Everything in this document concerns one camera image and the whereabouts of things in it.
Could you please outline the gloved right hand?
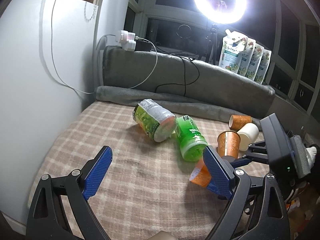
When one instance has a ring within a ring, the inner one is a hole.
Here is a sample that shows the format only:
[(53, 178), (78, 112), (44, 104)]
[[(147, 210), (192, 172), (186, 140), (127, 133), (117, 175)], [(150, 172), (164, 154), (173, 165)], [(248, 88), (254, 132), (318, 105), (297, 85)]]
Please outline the gloved right hand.
[(307, 147), (306, 149), (306, 157), (308, 160), (308, 165), (310, 167), (310, 169), (312, 169), (312, 167), (315, 164), (315, 160), (316, 160), (316, 155), (317, 155), (317, 147), (316, 145)]

